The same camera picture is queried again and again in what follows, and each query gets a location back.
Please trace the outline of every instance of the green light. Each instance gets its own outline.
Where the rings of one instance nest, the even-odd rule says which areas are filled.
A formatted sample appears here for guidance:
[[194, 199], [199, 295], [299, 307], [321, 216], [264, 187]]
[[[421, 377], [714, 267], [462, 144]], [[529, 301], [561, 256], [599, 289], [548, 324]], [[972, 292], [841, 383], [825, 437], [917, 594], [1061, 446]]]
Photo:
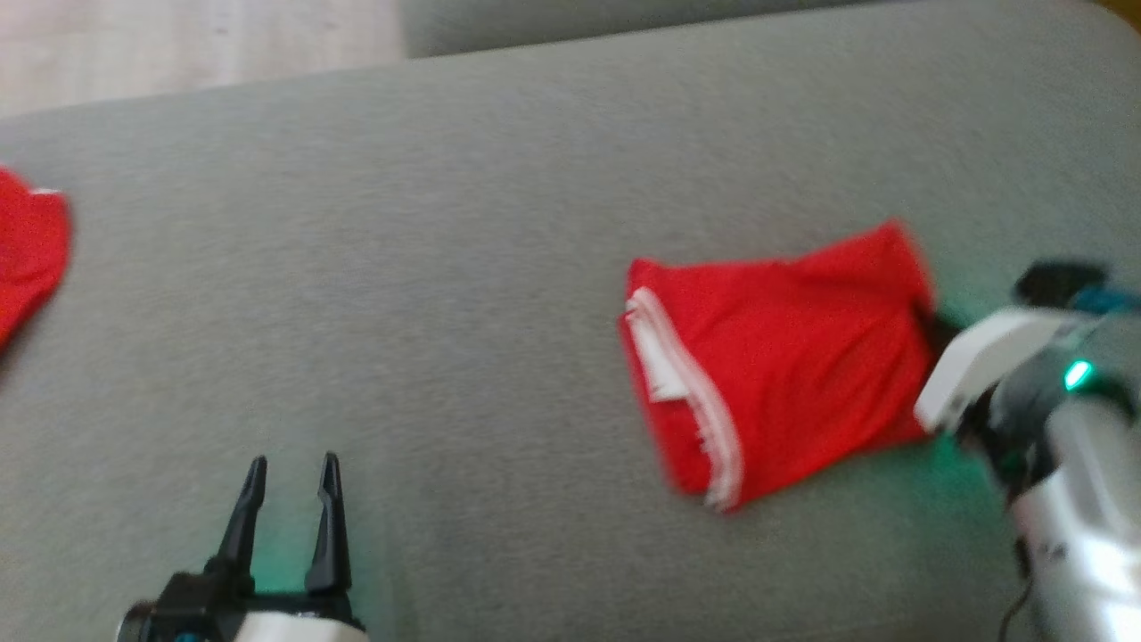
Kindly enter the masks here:
[[1066, 382], [1066, 390], [1074, 390], [1082, 384], [1093, 373], [1093, 364], [1089, 361], [1075, 361], [1069, 371], [1066, 371], [1066, 376], [1062, 379]]

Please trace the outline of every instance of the light wood floor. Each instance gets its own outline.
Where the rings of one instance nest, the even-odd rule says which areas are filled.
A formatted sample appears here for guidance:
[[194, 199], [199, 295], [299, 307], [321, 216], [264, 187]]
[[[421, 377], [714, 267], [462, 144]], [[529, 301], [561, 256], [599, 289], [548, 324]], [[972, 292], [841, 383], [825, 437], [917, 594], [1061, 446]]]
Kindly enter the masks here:
[[0, 0], [0, 115], [403, 57], [396, 0]]

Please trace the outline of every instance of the couch cushion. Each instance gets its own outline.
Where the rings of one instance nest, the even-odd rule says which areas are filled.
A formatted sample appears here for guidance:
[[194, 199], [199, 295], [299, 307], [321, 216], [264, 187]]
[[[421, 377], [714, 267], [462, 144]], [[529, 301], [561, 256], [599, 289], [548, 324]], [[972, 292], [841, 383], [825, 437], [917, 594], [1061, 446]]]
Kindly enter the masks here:
[[258, 579], [300, 584], [332, 449], [374, 640], [988, 639], [1011, 534], [945, 442], [671, 494], [624, 270], [898, 216], [966, 315], [1042, 254], [1136, 285], [1139, 70], [1084, 3], [868, 5], [3, 121], [76, 236], [0, 369], [0, 637], [107, 634], [261, 453]]
[[413, 57], [463, 54], [858, 0], [400, 0]]

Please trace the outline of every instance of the red cloth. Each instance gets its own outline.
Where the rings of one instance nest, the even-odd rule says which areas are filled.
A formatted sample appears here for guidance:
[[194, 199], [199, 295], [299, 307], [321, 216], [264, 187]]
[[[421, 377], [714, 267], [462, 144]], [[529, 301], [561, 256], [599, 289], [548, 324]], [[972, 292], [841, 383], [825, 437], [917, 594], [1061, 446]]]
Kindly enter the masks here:
[[70, 228], [63, 194], [0, 166], [0, 347], [59, 283]]
[[639, 258], [626, 298], [620, 333], [666, 473], [719, 510], [924, 436], [933, 293], [896, 221], [792, 261]]

